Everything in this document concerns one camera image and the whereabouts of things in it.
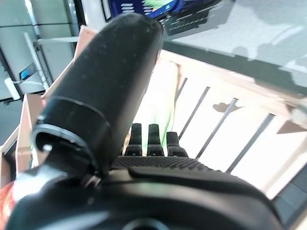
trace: textured black grip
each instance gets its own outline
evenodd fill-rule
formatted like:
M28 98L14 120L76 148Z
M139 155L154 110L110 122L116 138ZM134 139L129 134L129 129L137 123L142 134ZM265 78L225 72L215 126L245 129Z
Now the textured black grip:
M51 95L33 129L35 146L72 142L106 173L147 90L162 38L160 23L143 15L112 20Z

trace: black plastic housing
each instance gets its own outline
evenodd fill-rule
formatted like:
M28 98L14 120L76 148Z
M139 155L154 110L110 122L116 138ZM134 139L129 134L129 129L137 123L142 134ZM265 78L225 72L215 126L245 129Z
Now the black plastic housing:
M162 43L162 26L153 19L135 13L113 19L49 98L33 128L35 147L73 143L89 154L97 174L105 174L131 127Z

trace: wooden frame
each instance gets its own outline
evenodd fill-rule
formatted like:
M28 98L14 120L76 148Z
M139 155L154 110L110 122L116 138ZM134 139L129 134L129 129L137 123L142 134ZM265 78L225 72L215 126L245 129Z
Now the wooden frame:
M83 48L94 37L96 31L90 30L83 26L80 31L80 37L77 44L77 49L74 59L81 53ZM276 116L281 116L285 120L291 120L291 110L295 108L302 97L289 94L283 91L272 90L263 86L257 85L254 80L248 76L235 73L226 69L222 69L201 61L197 61L182 55L162 50L160 58L176 63L180 66L182 77L188 79L197 79L202 81L205 79L208 87L217 89L229 97L245 99L246 103L252 104L257 108L263 109L268 113ZM69 68L73 65L74 59L68 64L64 71L59 75L52 86L42 96L42 99L48 99L52 92L59 85ZM39 107L32 107L32 103L38 104ZM29 148L30 141L28 133L32 128L34 118L39 114L43 108L43 103L38 97L27 95L25 97L22 118L19 127L11 134L8 140L2 146L4 149L18 133L18 143L16 147L17 169L23 170L25 167L28 155L24 153L23 148ZM307 163L306 151L307 138L302 141L301 145L295 149L291 157L283 164L283 166L275 173L271 180L269 180L263 188L263 192L269 197L273 198L277 193L297 174L297 172ZM35 164L42 162L40 158L41 153L34 153L37 155Z

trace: robotic hand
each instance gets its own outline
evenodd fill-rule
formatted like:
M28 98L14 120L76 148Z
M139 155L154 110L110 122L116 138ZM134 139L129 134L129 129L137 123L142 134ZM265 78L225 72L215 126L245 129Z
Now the robotic hand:
M143 157L134 125L118 156L162 43L157 21L124 14L75 60L33 128L35 147L51 151L21 178L42 188L17 203L7 230L282 229L264 194L189 159L176 133L164 157L152 125Z

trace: white cable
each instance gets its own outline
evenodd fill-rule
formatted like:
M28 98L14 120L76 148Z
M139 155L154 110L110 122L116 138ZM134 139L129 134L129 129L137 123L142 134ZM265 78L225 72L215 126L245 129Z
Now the white cable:
M14 84L17 84L17 83L20 83L20 81L12 81ZM35 81L24 81L22 82L22 84L34 84L34 85L42 85L43 86L43 83L40 83L40 82L35 82Z
M24 81L22 84L34 84L34 85L41 85L41 86L43 86L43 83L35 82L35 81Z

